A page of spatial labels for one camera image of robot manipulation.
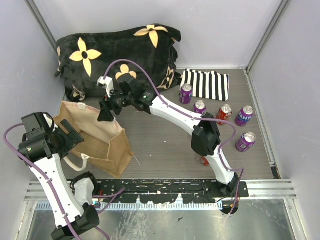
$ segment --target gray floor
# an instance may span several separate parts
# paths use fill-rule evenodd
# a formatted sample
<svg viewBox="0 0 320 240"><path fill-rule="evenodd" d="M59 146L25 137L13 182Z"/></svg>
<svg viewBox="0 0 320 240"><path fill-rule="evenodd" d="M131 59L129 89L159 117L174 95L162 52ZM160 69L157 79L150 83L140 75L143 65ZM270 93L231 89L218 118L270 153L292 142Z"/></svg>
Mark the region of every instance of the gray floor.
<svg viewBox="0 0 320 240"><path fill-rule="evenodd" d="M229 100L226 102L233 108L230 121L234 122L241 107L253 105L247 80L243 70L218 70L221 74L230 75ZM170 101L192 110L193 98L190 104L179 103L179 87L169 89L162 94ZM224 102L204 99L207 111L216 115ZM91 98L84 101L86 104L99 109L99 99ZM137 112L134 107L127 107L117 117L119 124L125 129L131 148L137 158L131 160L129 166L121 176L122 178L210 178L215 174L210 167L201 164L201 157L191 149L191 137L182 129L160 117ZM224 141L232 135L233 129L228 125L219 127L221 140ZM235 149L235 142L244 132L255 133L255 145L247 152L240 153ZM244 167L245 179L272 179L273 175L266 154L262 134L258 121L254 116L245 127L237 127L236 138L224 148L224 154L232 168ZM78 176L62 161L63 170L67 178ZM108 173L88 164L86 171L91 171L96 178L111 178Z"/></svg>
<svg viewBox="0 0 320 240"><path fill-rule="evenodd" d="M228 217L219 210L107 210L99 227L112 240L294 240L283 200L243 200ZM51 210L36 210L27 240L50 240ZM83 240L105 239L95 229Z"/></svg>

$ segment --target flower pattern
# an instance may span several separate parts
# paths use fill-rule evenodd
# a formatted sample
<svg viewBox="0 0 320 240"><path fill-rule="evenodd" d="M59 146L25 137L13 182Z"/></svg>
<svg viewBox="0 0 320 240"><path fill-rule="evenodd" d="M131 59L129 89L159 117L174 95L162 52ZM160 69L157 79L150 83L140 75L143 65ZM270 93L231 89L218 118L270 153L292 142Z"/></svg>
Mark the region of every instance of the flower pattern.
<svg viewBox="0 0 320 240"><path fill-rule="evenodd" d="M75 85L72 85L72 87L73 87L73 97L76 98L76 97L80 96L79 101L85 100L85 97L86 97L86 96L84 95L84 93L83 93L82 91L79 91L79 90L75 87Z"/></svg>
<svg viewBox="0 0 320 240"><path fill-rule="evenodd" d="M118 78L120 78L124 74L130 74L135 79L137 78L137 73L135 71L129 71L129 67L127 64L122 64L120 66L120 72L116 73L115 79L118 80Z"/></svg>
<svg viewBox="0 0 320 240"><path fill-rule="evenodd" d="M166 76L163 79L162 83L160 86L158 86L158 89L169 89L172 81L174 80L174 76L175 76L175 69L172 68L170 69L170 67L168 66L168 70L166 72Z"/></svg>
<svg viewBox="0 0 320 240"><path fill-rule="evenodd" d="M157 48L158 41L159 41L159 37L158 37L157 31L165 31L165 32L168 33L168 30L163 26L156 26L155 27L155 25L148 25L148 26L146 26L146 28L137 31L134 34L134 36L144 36L144 35L149 34L149 37L151 39L151 42L152 42L153 46L155 48Z"/></svg>
<svg viewBox="0 0 320 240"><path fill-rule="evenodd" d="M58 62L59 62L59 66L58 66L58 72L61 72L61 70L59 69L60 68L60 53L61 53L61 50L60 50L60 47L58 46L58 48L56 49L56 52L58 53Z"/></svg>
<svg viewBox="0 0 320 240"><path fill-rule="evenodd" d="M81 37L78 40L78 47L79 51L72 53L69 58L75 62L83 61L84 69L89 77L91 77L92 66L90 60L98 58L101 55L101 52L94 49L87 50L87 45Z"/></svg>

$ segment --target wooden table surface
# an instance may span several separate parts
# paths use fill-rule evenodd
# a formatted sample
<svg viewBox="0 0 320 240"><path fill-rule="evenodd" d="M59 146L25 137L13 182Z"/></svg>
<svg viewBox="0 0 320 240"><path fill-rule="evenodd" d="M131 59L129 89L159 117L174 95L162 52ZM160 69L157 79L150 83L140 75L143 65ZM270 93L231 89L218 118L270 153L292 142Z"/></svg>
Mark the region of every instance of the wooden table surface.
<svg viewBox="0 0 320 240"><path fill-rule="evenodd" d="M235 117L241 107L253 106L251 94L247 84L244 71L240 69L217 70L221 74L229 74L229 100L226 104L231 105L233 114L230 121L234 123ZM179 102L179 87L164 91L162 94L170 101L191 110L193 104L199 98L192 98L191 103L184 105ZM207 112L214 116L224 102L203 99L207 105ZM98 98L90 98L84 101L87 105L97 109ZM134 107L126 107L116 118L119 124L125 129L130 141L131 149L135 152L127 169L121 178L139 179L214 179L215 174L211 167L201 164L201 157L191 149L191 136L173 123L157 116L139 112ZM233 129L228 125L219 126L221 140L229 138ZM268 156L265 150L262 134L259 129L257 118L254 116L244 126L237 126L236 137L223 149L226 159L232 168L244 167L244 179L272 179ZM238 152L235 142L244 132L253 132L256 135L256 143L247 152ZM71 157L77 165L82 161ZM62 161L63 171L67 178L79 175L79 172L71 169ZM92 172L96 178L112 178L108 173L88 163L85 171Z"/></svg>

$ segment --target black and white striped fabric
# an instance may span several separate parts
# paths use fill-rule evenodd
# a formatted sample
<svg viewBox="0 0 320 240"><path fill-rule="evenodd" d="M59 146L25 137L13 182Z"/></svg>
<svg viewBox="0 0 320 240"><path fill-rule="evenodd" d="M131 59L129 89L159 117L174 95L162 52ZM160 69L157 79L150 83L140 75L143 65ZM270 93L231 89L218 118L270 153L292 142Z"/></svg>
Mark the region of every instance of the black and white striped fabric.
<svg viewBox="0 0 320 240"><path fill-rule="evenodd" d="M218 101L229 99L229 75L227 74L186 69L182 75L180 89L184 84L192 86L192 96L195 98Z"/></svg>

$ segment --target white wall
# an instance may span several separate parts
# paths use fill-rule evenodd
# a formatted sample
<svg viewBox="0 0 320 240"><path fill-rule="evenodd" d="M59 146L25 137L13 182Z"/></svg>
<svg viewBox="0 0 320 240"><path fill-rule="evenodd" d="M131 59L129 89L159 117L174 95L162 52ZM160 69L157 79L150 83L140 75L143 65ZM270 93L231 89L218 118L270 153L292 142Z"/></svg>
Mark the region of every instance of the white wall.
<svg viewBox="0 0 320 240"><path fill-rule="evenodd" d="M179 67L246 67L281 0L35 0L56 40L160 23L182 32Z"/></svg>
<svg viewBox="0 0 320 240"><path fill-rule="evenodd" d="M58 113L63 82L53 75L57 56L22 0L0 2L0 135L33 112ZM20 127L9 140L18 147ZM0 239L12 240L18 231L31 171L0 142Z"/></svg>
<svg viewBox="0 0 320 240"><path fill-rule="evenodd" d="M320 1L295 0L251 71L284 178L320 239Z"/></svg>

